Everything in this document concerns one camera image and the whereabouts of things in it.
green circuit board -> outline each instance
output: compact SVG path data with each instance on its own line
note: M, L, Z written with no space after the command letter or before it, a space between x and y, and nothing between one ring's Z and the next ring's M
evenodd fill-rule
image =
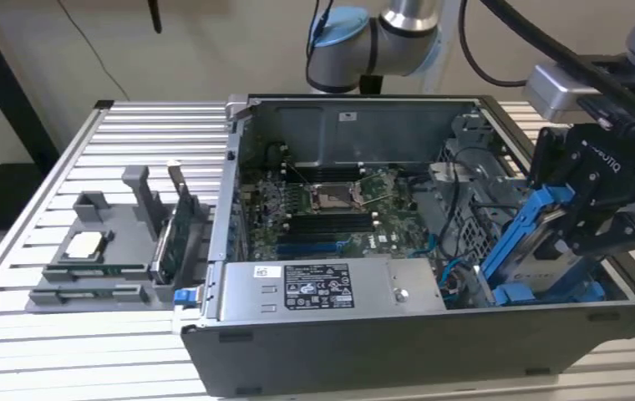
M315 255L281 255L280 238L289 233L291 222L300 216L369 216L371 227L357 232L336 232L335 248L320 258L409 257L424 250L428 232L409 199L407 181L387 167L364 169L361 178L345 182L285 182L275 173L252 174L244 179L241 199L249 227L248 240L253 261L281 258L309 259Z

aluminum extrusion table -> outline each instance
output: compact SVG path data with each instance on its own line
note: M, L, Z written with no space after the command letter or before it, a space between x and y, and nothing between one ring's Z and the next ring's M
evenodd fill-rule
M32 315L24 306L74 220L70 207L80 191L101 190L114 204L133 202L120 180L126 165L150 166L149 186L173 202L165 162L180 160L192 193L214 203L227 141L224 105L133 102L92 112L0 245L0 400L213 399L172 334L170 311ZM548 123L526 103L504 102L503 107L535 139ZM275 399L405 398L635 399L635 338L603 344L556 377Z

power supply label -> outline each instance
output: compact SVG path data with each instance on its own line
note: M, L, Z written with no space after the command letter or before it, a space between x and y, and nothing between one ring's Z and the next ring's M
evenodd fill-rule
M347 263L285 266L285 308L336 309L355 307Z

motherboard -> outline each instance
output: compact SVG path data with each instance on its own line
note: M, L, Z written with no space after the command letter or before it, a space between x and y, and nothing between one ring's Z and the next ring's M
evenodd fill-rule
M252 261L417 257L433 251L413 174L393 165L253 170L240 187Z

blue plastic latch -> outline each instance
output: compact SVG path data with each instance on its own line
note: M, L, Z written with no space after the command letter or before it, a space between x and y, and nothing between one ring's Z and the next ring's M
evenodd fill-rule
M198 305L198 288L181 288L173 292L173 305L194 307Z
M321 48L352 38L367 26L369 20L368 11L360 7L335 7L329 11L328 22L321 32L315 47Z
M500 306L527 304L536 301L531 289L522 282L510 282L498 286L494 290L494 299L496 305Z

